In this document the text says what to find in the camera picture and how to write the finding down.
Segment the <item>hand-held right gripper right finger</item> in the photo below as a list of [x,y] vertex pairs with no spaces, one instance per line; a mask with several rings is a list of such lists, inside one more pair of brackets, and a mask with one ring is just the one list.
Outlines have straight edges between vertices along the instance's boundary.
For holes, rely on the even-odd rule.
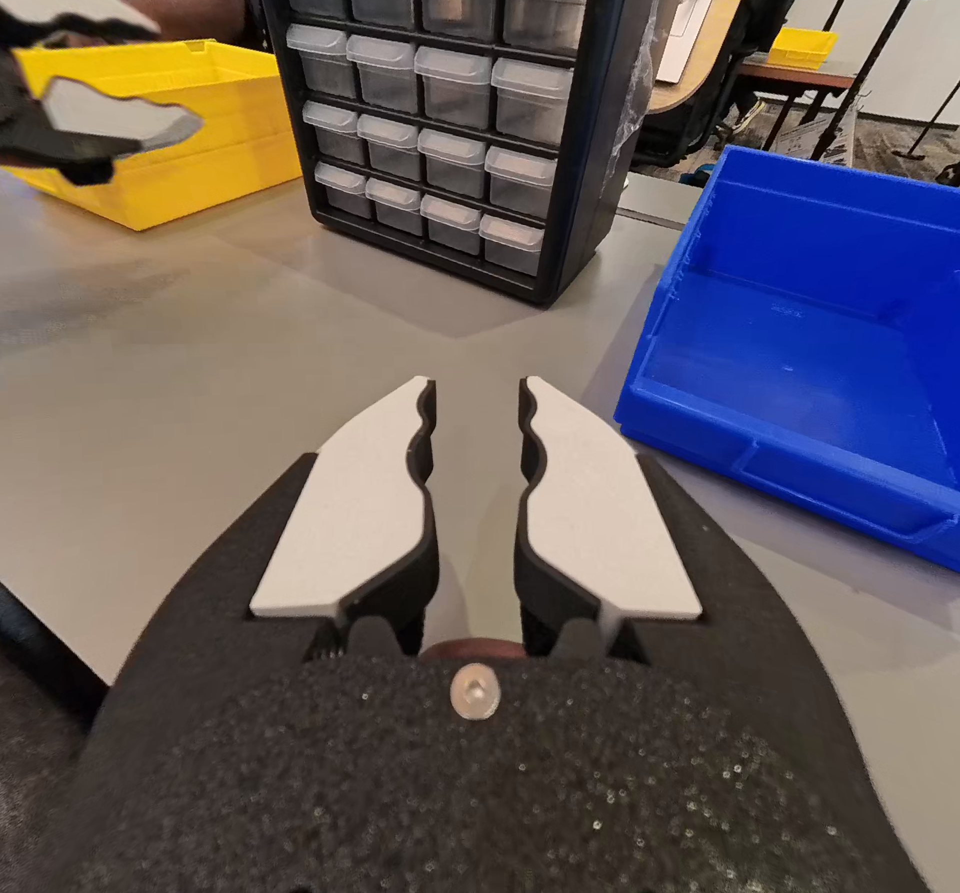
[[704,608],[634,449],[538,375],[518,386],[513,587],[529,657],[585,622],[604,650],[633,622],[696,623]]

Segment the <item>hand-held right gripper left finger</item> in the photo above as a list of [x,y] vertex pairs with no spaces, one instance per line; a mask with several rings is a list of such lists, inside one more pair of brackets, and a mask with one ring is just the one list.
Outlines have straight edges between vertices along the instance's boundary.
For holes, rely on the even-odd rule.
[[415,375],[354,415],[313,465],[250,599],[257,619],[366,618],[417,656],[440,578],[433,471],[435,380]]

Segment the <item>yellow plastic bin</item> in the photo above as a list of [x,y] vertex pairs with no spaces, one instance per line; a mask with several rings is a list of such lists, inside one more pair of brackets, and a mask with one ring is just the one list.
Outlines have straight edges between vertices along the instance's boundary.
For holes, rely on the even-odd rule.
[[838,40],[833,31],[782,27],[767,54],[766,64],[779,69],[818,71]]
[[117,161],[106,184],[7,167],[29,187],[135,231],[202,212],[302,176],[273,54],[211,39],[21,49],[31,93],[56,76],[118,97],[186,107],[203,128],[186,142]]

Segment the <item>blue plastic bin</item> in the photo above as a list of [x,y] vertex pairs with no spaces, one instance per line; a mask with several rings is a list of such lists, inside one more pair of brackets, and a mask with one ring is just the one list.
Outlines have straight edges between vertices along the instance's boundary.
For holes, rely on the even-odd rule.
[[727,148],[614,420],[958,572],[958,188]]

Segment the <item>black drawer cabinet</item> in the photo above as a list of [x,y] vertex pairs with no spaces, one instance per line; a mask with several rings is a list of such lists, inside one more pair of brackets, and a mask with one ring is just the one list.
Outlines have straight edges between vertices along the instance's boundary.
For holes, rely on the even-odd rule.
[[[417,250],[409,253],[393,244],[369,242],[355,230],[332,228],[315,216],[310,190],[306,186],[299,137],[291,118],[290,80],[285,75],[275,39],[277,27],[272,23],[270,10],[265,8],[265,0],[260,1],[277,58],[313,219],[335,233],[444,273],[463,277],[529,304],[546,306],[555,302],[585,269],[613,226],[619,190],[629,172],[633,155],[622,155],[611,175],[607,173],[607,168],[627,95],[631,67],[639,51],[652,0],[586,0],[582,35],[574,62],[572,87],[558,151],[557,178],[548,210],[546,237],[532,288],[506,285],[502,283],[501,275],[494,275],[492,282],[487,282],[484,274],[449,270],[444,261],[437,263],[416,257]],[[679,2],[664,0],[659,20],[661,42],[654,59],[657,67],[660,66]],[[639,133],[629,143],[630,147],[635,147]]]

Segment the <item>rows of clear cabinet drawers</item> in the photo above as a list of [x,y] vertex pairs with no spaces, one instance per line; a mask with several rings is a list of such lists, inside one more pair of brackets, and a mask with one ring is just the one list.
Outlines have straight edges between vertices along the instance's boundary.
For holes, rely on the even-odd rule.
[[532,288],[587,0],[265,0],[318,220]]

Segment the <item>crumpled clear plastic film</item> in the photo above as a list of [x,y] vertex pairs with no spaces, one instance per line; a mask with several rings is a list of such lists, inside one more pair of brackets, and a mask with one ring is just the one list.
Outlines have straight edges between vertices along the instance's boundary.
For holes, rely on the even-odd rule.
[[641,130],[643,119],[648,112],[657,70],[659,69],[654,60],[660,50],[662,41],[660,20],[664,7],[665,0],[652,0],[651,2],[640,45],[630,68],[626,99],[617,122],[606,168],[608,175],[615,172],[623,155],[628,158],[633,155],[634,148],[630,147],[629,143]]

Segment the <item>brown wooden table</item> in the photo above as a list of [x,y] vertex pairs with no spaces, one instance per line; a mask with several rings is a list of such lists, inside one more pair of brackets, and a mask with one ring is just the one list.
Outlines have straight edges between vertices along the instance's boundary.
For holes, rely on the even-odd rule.
[[855,82],[857,70],[846,64],[825,63],[818,69],[778,66],[753,58],[745,59],[738,79],[755,93],[797,95],[827,92],[845,93]]

